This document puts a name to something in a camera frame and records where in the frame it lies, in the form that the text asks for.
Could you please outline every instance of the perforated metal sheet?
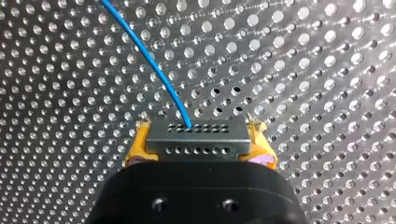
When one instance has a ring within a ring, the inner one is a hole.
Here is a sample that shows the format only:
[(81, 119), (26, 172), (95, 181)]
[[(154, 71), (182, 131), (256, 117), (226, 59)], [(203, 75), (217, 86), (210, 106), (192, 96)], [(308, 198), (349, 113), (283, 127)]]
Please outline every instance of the perforated metal sheet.
[[(193, 117), (266, 121), (311, 223), (396, 223), (394, 0), (112, 3)], [(83, 223), (176, 109), (96, 1), (2, 0), (0, 43), (0, 223)]]

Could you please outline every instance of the blue wire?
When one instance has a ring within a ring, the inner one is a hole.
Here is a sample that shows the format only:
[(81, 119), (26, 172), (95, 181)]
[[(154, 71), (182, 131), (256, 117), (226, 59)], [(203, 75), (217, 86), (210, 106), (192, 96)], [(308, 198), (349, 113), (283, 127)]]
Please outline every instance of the blue wire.
[(134, 41), (134, 43), (137, 45), (139, 48), (140, 52), (142, 52), (143, 56), (146, 58), (148, 61), (149, 65), (151, 65), (152, 69), (154, 72), (158, 75), (158, 78), (161, 80), (165, 88), (168, 90), (169, 95), (171, 95), (172, 99), (174, 100), (177, 109), (180, 111), (181, 117), (184, 120), (184, 123), (186, 124), (187, 128), (191, 128), (191, 120), (189, 117), (189, 114), (186, 111), (186, 108), (184, 108), (184, 105), (181, 103), (180, 99), (178, 99), (177, 94), (172, 87), (172, 84), (170, 81), (166, 78), (166, 75), (163, 73), (163, 71), (158, 67), (158, 64), (151, 58), (149, 55), (149, 51), (146, 49), (145, 45), (143, 42), (139, 39), (139, 36), (134, 33), (134, 31), (129, 27), (128, 23), (122, 18), (122, 16), (119, 14), (119, 12), (111, 5), (108, 0), (101, 0), (102, 5), (107, 8), (107, 10), (110, 12), (111, 15), (113, 15), (114, 19), (120, 24), (120, 26), (125, 30), (125, 32), (131, 37), (131, 39)]

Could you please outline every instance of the black device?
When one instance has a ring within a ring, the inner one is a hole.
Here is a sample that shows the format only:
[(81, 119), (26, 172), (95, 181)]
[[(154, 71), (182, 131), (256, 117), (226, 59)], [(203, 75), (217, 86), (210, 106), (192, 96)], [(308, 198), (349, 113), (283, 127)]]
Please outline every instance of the black device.
[(253, 162), (147, 161), (115, 174), (87, 224), (306, 224), (289, 183)]

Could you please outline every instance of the yellow bracket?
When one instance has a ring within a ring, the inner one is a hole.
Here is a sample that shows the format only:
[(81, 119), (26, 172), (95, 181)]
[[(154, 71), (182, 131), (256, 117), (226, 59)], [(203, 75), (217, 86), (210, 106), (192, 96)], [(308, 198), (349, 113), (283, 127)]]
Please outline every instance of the yellow bracket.
[(125, 158), (125, 167), (129, 166), (129, 162), (133, 157), (140, 157), (143, 160), (158, 161), (157, 154), (148, 154), (146, 152), (146, 137), (149, 134), (149, 120), (141, 120), (136, 123), (137, 134), (134, 143)]

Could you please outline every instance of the screw hole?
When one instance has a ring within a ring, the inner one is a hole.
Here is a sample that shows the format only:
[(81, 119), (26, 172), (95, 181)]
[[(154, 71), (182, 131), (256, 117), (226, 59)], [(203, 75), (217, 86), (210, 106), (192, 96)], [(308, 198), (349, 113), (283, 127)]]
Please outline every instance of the screw hole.
[(169, 207), (169, 203), (165, 198), (157, 198), (152, 202), (151, 208), (156, 212), (162, 212)]
[(227, 199), (222, 203), (222, 207), (227, 212), (236, 212), (239, 210), (239, 203), (233, 199)]

